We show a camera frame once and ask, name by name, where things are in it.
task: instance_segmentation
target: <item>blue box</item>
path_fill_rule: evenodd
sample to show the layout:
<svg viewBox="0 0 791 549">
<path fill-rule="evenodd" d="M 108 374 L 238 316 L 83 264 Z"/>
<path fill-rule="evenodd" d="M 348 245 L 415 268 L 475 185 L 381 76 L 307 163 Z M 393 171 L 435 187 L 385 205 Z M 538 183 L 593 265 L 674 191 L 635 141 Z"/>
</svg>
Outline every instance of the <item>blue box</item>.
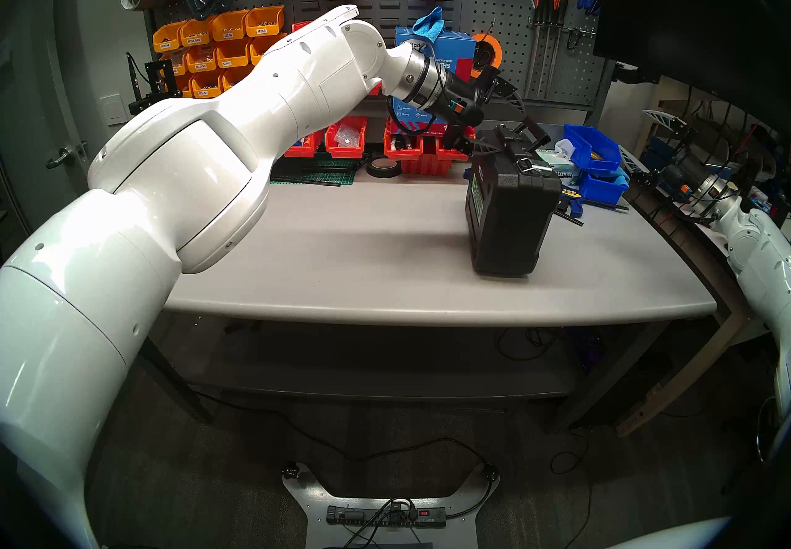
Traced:
<svg viewBox="0 0 791 549">
<path fill-rule="evenodd" d="M 411 28 L 397 26 L 395 28 L 395 44 L 398 46 L 408 40 L 413 44 L 425 44 L 427 40 L 415 34 Z M 424 48 L 423 52 L 429 56 L 430 48 Z M 476 42 L 469 34 L 462 32 L 450 32 L 445 30 L 434 41 L 434 54 L 441 66 L 451 72 L 456 72 L 456 65 L 460 59 L 473 59 L 476 54 Z M 431 115 L 425 111 L 418 111 L 414 106 L 410 106 L 401 100 L 393 100 L 393 108 L 398 120 L 408 128 L 425 128 L 431 120 Z M 441 135 L 445 131 L 445 121 L 436 119 L 432 125 L 434 134 Z"/>
<path fill-rule="evenodd" d="M 621 165 L 621 151 L 618 145 L 596 128 L 588 126 L 563 126 L 563 135 L 574 145 L 571 161 L 580 170 L 602 174 L 612 172 Z M 591 151 L 596 151 L 602 158 L 591 158 Z"/>
<path fill-rule="evenodd" d="M 580 193 L 583 198 L 598 200 L 607 204 L 617 204 L 623 192 L 629 185 L 618 185 L 614 181 L 617 177 L 599 175 L 595 178 L 590 172 L 580 173 Z"/>
</svg>

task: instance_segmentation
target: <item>power strip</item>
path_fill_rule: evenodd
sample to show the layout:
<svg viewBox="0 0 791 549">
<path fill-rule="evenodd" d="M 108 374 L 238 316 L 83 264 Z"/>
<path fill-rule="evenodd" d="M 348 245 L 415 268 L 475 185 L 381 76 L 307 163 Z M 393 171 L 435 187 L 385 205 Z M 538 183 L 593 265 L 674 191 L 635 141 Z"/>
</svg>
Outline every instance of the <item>power strip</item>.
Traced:
<svg viewBox="0 0 791 549">
<path fill-rule="evenodd" d="M 353 509 L 347 506 L 327 507 L 327 523 L 330 525 L 363 525 L 379 512 L 379 509 Z M 435 507 L 430 509 L 416 508 L 412 511 L 406 505 L 394 504 L 380 514 L 378 520 L 380 527 L 404 527 L 404 528 L 444 528 L 445 527 L 445 507 Z"/>
</svg>

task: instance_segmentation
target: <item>blue bin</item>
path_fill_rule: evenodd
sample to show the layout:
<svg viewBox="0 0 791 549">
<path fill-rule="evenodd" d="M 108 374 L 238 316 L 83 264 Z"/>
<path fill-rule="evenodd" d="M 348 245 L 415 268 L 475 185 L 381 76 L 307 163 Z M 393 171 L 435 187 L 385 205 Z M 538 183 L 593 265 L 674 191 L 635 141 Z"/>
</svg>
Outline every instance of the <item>blue bin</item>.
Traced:
<svg viewBox="0 0 791 549">
<path fill-rule="evenodd" d="M 588 126 L 563 126 L 563 135 L 574 145 L 571 161 L 580 170 L 593 172 L 612 172 L 621 165 L 621 151 L 618 145 L 596 128 Z M 596 151 L 602 159 L 591 158 L 591 151 Z"/>
<path fill-rule="evenodd" d="M 629 189 L 629 185 L 617 185 L 616 176 L 602 176 L 594 178 L 590 172 L 580 173 L 580 193 L 583 198 L 598 200 L 607 204 L 617 204 L 621 194 Z"/>
</svg>

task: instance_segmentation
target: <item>door handle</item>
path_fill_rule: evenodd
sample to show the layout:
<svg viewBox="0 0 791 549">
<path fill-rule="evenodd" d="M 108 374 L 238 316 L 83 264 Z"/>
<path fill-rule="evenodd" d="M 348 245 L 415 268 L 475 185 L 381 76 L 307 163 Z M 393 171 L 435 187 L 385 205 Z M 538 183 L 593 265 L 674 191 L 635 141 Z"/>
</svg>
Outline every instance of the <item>door handle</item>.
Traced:
<svg viewBox="0 0 791 549">
<path fill-rule="evenodd" d="M 47 163 L 44 164 L 47 166 L 47 170 L 52 170 L 53 168 L 57 168 L 61 164 L 66 164 L 67 166 L 71 166 L 74 163 L 74 154 L 65 147 L 62 147 L 60 150 L 60 154 L 54 160 L 47 160 Z"/>
</svg>

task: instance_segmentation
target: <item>door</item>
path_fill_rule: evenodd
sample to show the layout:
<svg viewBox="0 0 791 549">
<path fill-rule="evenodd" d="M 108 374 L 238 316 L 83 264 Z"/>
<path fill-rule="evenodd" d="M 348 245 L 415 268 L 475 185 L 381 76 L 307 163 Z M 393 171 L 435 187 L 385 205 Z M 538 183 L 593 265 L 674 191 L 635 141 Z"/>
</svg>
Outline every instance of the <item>door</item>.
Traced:
<svg viewBox="0 0 791 549">
<path fill-rule="evenodd" d="M 89 161 L 60 76 L 53 0 L 16 0 L 6 11 L 0 40 L 10 56 L 0 63 L 0 167 L 31 234 L 87 191 Z"/>
</svg>

